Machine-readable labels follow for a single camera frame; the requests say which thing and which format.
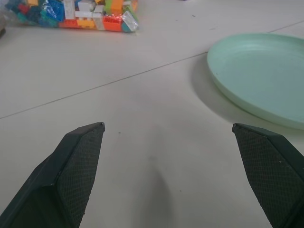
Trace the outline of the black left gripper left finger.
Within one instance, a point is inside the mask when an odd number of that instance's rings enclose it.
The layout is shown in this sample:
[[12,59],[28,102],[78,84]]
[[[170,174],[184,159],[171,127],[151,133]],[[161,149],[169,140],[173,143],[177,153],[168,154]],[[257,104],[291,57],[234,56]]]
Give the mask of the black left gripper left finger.
[[2,228],[78,228],[95,182],[105,125],[67,133],[0,216]]

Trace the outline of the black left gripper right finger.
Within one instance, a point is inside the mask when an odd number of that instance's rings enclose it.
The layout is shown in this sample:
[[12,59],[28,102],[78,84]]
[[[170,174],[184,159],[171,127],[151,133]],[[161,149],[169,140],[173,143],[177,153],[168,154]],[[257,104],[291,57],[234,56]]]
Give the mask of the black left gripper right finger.
[[304,226],[304,157],[282,135],[235,123],[246,176],[274,228]]

